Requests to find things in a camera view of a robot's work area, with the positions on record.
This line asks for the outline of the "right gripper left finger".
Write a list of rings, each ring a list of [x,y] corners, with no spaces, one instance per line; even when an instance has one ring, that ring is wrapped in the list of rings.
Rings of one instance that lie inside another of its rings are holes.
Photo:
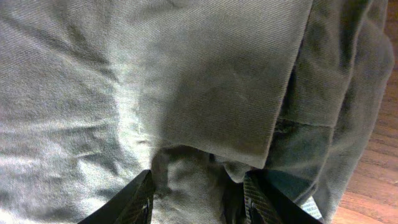
[[[144,170],[110,201],[78,224],[150,224],[154,192],[152,173]]]

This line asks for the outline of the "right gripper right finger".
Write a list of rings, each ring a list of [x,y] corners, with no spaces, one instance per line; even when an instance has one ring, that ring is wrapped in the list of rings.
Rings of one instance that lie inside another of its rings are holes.
[[[322,224],[270,184],[263,170],[245,174],[243,191],[248,224]]]

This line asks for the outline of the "grey shorts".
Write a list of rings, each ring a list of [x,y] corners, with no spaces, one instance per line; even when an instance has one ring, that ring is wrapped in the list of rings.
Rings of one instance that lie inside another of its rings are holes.
[[[330,223],[394,66],[387,1],[1,1],[1,222],[246,223],[252,170]]]

